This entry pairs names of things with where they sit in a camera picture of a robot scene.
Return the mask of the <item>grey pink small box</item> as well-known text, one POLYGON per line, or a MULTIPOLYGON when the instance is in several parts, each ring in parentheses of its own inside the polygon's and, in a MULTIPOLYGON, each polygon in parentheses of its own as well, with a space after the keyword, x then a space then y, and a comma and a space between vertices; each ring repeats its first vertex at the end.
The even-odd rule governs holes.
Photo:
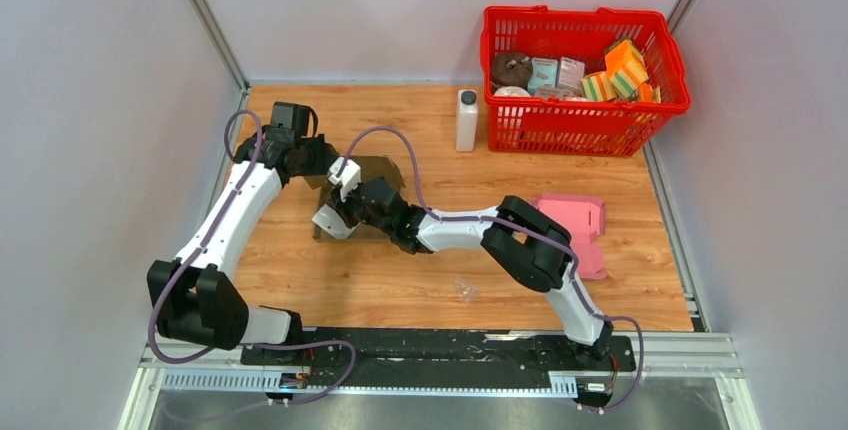
POLYGON ((585 76, 585 63, 570 57, 561 57, 556 79, 556 87, 573 95, 582 94, 582 80, 585 76))

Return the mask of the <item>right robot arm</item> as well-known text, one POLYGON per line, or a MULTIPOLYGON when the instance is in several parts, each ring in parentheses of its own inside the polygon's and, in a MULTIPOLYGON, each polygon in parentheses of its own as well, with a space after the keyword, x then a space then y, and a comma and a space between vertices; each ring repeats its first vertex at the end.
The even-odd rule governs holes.
POLYGON ((580 279, 571 234, 527 201, 507 196, 477 212, 437 211, 408 203, 377 178, 349 192, 333 189, 327 206, 340 219, 330 230, 337 238, 367 225, 409 254, 486 252, 518 284, 546 298, 562 322, 576 364, 593 369, 609 357, 613 326, 580 279))

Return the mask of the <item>orange green sponge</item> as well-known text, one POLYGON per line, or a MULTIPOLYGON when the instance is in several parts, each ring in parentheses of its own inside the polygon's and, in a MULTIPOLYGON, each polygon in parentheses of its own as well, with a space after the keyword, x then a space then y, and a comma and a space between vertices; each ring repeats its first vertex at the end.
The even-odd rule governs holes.
POLYGON ((649 82, 641 51, 630 38, 621 37, 604 53, 605 72, 620 98, 630 99, 642 84, 649 82))

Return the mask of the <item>white plastic bag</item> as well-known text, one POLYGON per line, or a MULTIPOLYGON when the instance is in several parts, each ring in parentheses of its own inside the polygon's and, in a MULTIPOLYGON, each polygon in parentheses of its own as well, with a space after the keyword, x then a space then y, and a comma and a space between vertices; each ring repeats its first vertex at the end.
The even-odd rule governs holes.
POLYGON ((347 239, 357 228, 349 227, 342 217, 329 205, 322 205, 312 217, 312 222, 334 239, 347 239))

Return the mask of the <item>aluminium frame rail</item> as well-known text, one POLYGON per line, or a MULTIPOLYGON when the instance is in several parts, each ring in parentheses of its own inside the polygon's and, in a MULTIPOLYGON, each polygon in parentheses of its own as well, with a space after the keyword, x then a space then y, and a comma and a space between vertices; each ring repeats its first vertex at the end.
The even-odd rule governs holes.
POLYGON ((633 406, 661 384, 704 384, 703 402, 731 429, 757 416, 731 338, 721 333, 618 332, 599 356, 553 331, 312 327, 303 351, 234 349, 197 356, 145 351, 121 424, 150 422, 163 391, 553 399, 597 414, 633 406))

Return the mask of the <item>white round lid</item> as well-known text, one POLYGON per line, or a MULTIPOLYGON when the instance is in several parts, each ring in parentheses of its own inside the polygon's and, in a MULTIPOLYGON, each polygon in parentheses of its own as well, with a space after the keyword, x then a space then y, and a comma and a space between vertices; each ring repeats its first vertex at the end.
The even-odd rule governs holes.
POLYGON ((530 97, 531 94, 526 89, 519 86, 505 86, 498 88, 494 92, 494 96, 502 98, 526 98, 530 97))

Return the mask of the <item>brown cardboard box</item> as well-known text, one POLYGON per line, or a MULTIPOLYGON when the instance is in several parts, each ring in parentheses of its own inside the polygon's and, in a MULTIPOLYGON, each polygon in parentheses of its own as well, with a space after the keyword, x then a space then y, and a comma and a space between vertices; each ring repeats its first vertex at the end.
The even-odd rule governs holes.
MULTIPOLYGON (((383 178, 388 185, 398 191, 402 196, 406 193, 406 184, 403 174, 395 162, 388 156, 353 156, 352 161, 361 169, 362 182, 383 178)), ((316 209, 320 209, 329 199, 331 185, 325 176, 309 176, 305 178, 312 190, 318 190, 319 196, 316 209)), ((388 241, 379 229, 365 224, 357 226, 347 238, 347 241, 388 241)))

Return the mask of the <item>small clear screw bag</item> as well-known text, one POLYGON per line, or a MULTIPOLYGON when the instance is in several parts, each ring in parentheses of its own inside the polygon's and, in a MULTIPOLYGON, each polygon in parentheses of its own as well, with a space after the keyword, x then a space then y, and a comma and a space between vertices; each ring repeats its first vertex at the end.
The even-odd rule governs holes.
POLYGON ((464 303, 471 303, 478 295, 478 288, 461 277, 455 278, 454 289, 457 296, 464 303))

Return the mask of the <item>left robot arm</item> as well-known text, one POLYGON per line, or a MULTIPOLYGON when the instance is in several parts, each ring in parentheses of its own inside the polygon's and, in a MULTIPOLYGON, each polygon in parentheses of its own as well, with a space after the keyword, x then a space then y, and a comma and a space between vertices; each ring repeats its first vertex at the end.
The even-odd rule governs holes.
POLYGON ((305 352, 299 315, 248 305, 235 273, 260 217, 285 185, 294 177, 325 176, 338 153, 309 106, 277 102, 267 124, 252 111, 241 114, 256 131, 238 146, 225 145, 232 167, 222 194, 177 255, 154 261, 147 272, 148 344, 168 363, 176 359, 159 348, 158 337, 199 345, 204 353, 258 345, 283 365, 305 352))

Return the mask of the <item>brown round item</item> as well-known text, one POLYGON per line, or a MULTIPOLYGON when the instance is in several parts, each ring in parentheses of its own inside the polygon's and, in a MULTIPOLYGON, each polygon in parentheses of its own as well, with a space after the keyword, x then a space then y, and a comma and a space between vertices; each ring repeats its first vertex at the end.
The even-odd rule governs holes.
POLYGON ((492 58, 490 83, 494 90, 503 87, 526 88, 532 73, 530 56, 521 52, 501 52, 492 58))

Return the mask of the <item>white bottle black cap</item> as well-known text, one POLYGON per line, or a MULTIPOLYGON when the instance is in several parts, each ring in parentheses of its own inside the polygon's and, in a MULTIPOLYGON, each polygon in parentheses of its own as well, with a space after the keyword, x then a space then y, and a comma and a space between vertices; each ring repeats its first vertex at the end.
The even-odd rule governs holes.
POLYGON ((476 143, 476 131, 479 118, 477 93, 471 89, 457 92, 456 141, 459 152, 471 152, 476 143))

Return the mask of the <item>striped sponge pack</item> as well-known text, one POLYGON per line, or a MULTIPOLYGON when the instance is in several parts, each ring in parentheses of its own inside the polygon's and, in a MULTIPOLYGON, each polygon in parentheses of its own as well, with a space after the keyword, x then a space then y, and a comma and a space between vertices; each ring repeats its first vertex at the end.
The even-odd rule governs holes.
POLYGON ((594 102, 610 102, 617 98, 617 92, 605 71, 598 71, 581 79, 583 97, 594 102))

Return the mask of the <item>red plastic basket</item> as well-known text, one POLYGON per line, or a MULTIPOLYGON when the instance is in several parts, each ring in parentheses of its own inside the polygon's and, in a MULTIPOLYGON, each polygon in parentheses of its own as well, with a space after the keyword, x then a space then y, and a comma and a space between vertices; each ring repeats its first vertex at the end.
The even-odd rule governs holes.
POLYGON ((631 156, 691 106, 677 42, 665 16, 657 11, 489 6, 483 11, 480 66, 492 151, 631 156), (643 55, 660 102, 499 97, 493 91, 493 63, 501 53, 572 57, 584 62, 587 70, 599 71, 605 66, 605 51, 621 38, 628 38, 643 55))

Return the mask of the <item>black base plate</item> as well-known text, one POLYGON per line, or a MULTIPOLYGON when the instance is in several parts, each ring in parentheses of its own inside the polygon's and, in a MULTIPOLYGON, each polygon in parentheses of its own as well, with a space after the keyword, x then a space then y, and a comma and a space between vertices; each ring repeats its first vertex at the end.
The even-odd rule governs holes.
POLYGON ((562 333, 495 330, 315 327, 301 340, 311 350, 245 349, 244 365, 311 365, 313 386, 335 382, 352 370, 347 387, 436 389, 542 389, 553 371, 632 373, 636 360, 629 338, 614 336, 608 353, 594 359, 562 333))

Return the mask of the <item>pink paper box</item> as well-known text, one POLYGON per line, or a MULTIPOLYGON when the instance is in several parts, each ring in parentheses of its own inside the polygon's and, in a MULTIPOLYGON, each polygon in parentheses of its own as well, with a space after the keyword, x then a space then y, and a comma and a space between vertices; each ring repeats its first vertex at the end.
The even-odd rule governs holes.
POLYGON ((597 239, 605 234, 606 208, 596 196, 543 193, 530 201, 537 210, 562 225, 571 234, 571 247, 579 257, 578 274, 583 280, 607 277, 597 239))

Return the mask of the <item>teal small box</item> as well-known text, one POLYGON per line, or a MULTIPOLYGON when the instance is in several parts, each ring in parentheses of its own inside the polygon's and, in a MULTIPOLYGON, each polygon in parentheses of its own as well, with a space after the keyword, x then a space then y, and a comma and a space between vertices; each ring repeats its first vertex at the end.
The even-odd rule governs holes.
POLYGON ((555 87, 559 70, 559 61, 556 59, 532 57, 532 74, 527 83, 527 91, 535 96, 542 87, 555 87))

